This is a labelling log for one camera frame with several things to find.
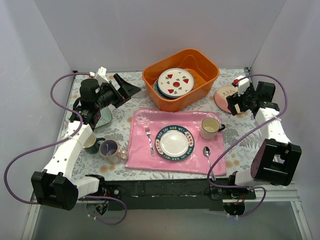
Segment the pink bottom plate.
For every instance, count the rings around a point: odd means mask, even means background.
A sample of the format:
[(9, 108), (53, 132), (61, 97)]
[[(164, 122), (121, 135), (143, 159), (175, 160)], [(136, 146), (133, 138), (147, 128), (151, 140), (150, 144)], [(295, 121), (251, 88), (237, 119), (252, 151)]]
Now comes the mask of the pink bottom plate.
[(230, 114), (231, 111), (228, 109), (227, 97), (237, 92), (238, 87), (234, 87), (232, 84), (223, 85), (214, 92), (214, 101), (221, 110)]

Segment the dark red cream plate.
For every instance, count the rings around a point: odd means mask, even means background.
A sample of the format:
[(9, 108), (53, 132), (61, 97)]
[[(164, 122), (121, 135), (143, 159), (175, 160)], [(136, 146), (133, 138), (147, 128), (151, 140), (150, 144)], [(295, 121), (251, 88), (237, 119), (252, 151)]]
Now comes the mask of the dark red cream plate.
[(172, 97), (168, 97), (166, 96), (165, 94), (163, 94), (160, 89), (159, 89), (159, 86), (158, 86), (158, 80), (156, 80), (153, 84), (153, 89), (157, 92), (157, 94), (162, 98), (162, 99), (165, 99), (165, 100), (173, 100), (174, 98)]

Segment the white watermelon pattern plate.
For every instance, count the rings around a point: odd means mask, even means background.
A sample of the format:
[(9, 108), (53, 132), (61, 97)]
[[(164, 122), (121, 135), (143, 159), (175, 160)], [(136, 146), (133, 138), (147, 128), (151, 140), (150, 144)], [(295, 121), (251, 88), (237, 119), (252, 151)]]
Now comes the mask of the white watermelon pattern plate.
[(154, 83), (156, 92), (165, 99), (178, 99), (189, 93), (194, 87), (194, 81), (189, 78), (157, 80)]

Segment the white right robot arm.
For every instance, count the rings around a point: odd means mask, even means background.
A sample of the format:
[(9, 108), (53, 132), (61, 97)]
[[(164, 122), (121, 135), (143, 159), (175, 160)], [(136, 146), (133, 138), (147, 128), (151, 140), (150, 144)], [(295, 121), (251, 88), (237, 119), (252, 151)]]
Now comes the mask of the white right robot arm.
[(232, 85), (237, 88), (237, 92), (226, 98), (229, 111), (236, 115), (250, 110), (256, 122), (262, 126), (260, 131), (264, 141), (251, 167), (230, 177), (232, 183), (226, 186), (227, 195), (237, 199), (245, 192), (244, 187), (263, 184), (288, 186), (293, 179), (302, 149), (291, 143), (281, 121), (276, 118), (280, 113), (278, 104), (273, 102), (276, 86), (260, 81), (254, 87), (248, 78), (236, 78)]

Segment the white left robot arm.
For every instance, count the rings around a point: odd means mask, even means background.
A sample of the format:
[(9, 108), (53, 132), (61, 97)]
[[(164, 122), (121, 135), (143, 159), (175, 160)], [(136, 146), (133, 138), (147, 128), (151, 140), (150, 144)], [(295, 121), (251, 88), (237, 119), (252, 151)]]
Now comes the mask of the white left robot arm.
[(31, 177), (38, 204), (69, 211), (80, 198), (91, 195), (95, 200), (101, 200), (106, 196), (104, 177), (89, 174), (71, 181), (71, 176), (85, 143), (94, 134), (101, 110), (109, 105), (118, 108), (141, 91), (117, 73), (113, 77), (119, 88), (115, 88), (104, 73), (90, 73), (89, 78), (80, 83), (79, 97), (73, 104), (64, 142), (44, 169), (34, 172)]

